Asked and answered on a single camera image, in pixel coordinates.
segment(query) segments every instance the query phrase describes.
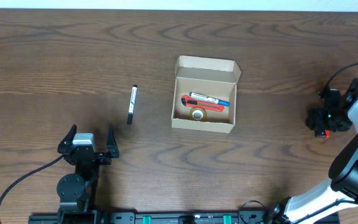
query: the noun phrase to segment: whiteboard marker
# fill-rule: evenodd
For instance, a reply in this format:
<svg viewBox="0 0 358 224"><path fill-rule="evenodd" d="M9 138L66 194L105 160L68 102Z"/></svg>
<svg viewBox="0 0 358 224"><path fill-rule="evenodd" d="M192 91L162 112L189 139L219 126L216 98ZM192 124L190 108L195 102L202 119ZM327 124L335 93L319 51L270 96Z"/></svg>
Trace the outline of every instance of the whiteboard marker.
<svg viewBox="0 0 358 224"><path fill-rule="evenodd" d="M137 85L134 85L132 87L131 102L129 103L127 124L132 124L132 118L134 117L134 111L135 111L136 94L137 94Z"/></svg>
<svg viewBox="0 0 358 224"><path fill-rule="evenodd" d="M211 103L215 103L217 105L223 105L223 106L230 106L230 103L224 100L219 100L219 99L215 99L213 97L210 96L204 96L198 93L193 93L190 92L190 97L196 99L196 100L202 100L202 101L206 101L206 102L211 102Z"/></svg>

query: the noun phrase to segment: box cutter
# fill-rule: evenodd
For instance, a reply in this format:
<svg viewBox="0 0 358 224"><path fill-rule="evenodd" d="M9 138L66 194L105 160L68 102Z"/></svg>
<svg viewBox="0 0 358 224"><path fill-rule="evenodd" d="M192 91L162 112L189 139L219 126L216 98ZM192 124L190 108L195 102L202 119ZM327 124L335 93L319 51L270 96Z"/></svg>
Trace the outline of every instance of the box cutter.
<svg viewBox="0 0 358 224"><path fill-rule="evenodd" d="M183 105L189 106L189 107L200 107L204 110L213 110L213 111L218 111L218 112L222 112L224 109L223 105L217 105L215 103L208 103L208 102L201 101L201 100L195 100L188 95L182 96L181 103L183 103Z"/></svg>

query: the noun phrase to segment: black marker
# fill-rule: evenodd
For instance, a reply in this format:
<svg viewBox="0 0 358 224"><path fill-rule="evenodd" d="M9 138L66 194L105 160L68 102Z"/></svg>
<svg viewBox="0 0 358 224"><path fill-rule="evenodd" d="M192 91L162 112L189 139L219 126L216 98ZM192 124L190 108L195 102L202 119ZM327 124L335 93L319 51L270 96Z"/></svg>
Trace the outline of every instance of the black marker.
<svg viewBox="0 0 358 224"><path fill-rule="evenodd" d="M132 124L132 118L134 117L134 110L135 110L136 93L137 93L137 85L134 85L132 87L131 102L129 103L127 124Z"/></svg>

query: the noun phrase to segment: tape roll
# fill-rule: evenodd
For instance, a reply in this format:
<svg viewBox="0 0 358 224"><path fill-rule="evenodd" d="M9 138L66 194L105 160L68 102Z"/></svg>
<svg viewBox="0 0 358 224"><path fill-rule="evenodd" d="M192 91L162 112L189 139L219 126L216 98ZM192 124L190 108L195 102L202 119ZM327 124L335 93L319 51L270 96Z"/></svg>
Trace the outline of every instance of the tape roll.
<svg viewBox="0 0 358 224"><path fill-rule="evenodd" d="M205 121L206 112L202 108L193 108L190 110L189 119L193 121Z"/></svg>

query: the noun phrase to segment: box lid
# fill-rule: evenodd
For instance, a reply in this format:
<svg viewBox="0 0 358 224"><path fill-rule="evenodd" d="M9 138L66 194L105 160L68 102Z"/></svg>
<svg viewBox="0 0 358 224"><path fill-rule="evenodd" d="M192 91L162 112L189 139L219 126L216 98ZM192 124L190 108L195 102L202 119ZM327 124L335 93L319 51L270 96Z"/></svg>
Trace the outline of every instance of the box lid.
<svg viewBox="0 0 358 224"><path fill-rule="evenodd" d="M175 65L176 77L237 83L241 71L233 60L181 55Z"/></svg>

